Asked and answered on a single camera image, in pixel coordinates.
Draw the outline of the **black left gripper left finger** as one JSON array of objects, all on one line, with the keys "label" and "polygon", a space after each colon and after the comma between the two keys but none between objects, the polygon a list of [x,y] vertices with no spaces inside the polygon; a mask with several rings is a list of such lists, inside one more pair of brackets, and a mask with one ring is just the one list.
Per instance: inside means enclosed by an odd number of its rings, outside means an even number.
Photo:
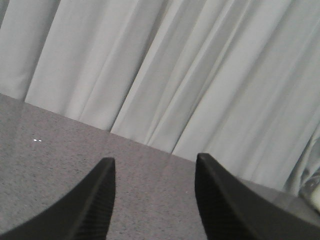
[{"label": "black left gripper left finger", "polygon": [[116,195],[115,159],[103,158],[48,209],[2,234],[2,240],[104,240]]}]

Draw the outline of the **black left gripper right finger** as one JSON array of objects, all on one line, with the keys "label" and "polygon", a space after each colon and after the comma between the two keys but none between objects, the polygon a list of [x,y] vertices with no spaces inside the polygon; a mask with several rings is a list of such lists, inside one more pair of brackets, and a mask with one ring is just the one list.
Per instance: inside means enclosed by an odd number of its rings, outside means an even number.
[{"label": "black left gripper right finger", "polygon": [[237,178],[199,153],[195,197],[209,240],[318,240],[320,215],[298,196]]}]

